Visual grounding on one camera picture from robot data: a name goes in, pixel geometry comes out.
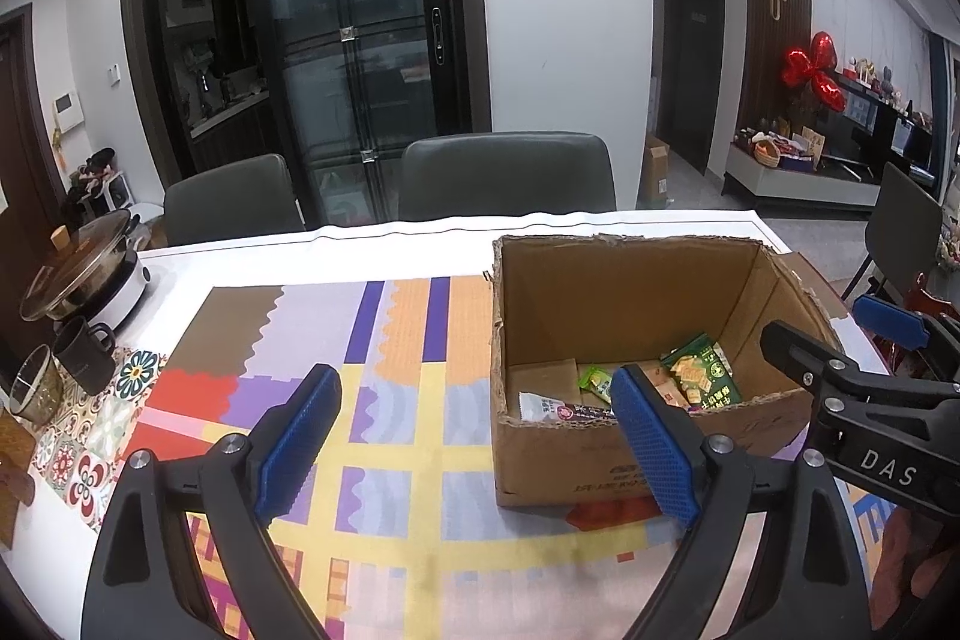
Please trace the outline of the person's right hand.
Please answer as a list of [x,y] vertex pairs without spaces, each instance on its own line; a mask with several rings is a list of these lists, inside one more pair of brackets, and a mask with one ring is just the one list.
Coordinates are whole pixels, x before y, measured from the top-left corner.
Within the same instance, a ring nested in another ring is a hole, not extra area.
[[871,626],[884,630],[907,596],[926,599],[958,549],[932,552],[934,523],[911,510],[896,507],[885,523],[882,552],[872,580]]

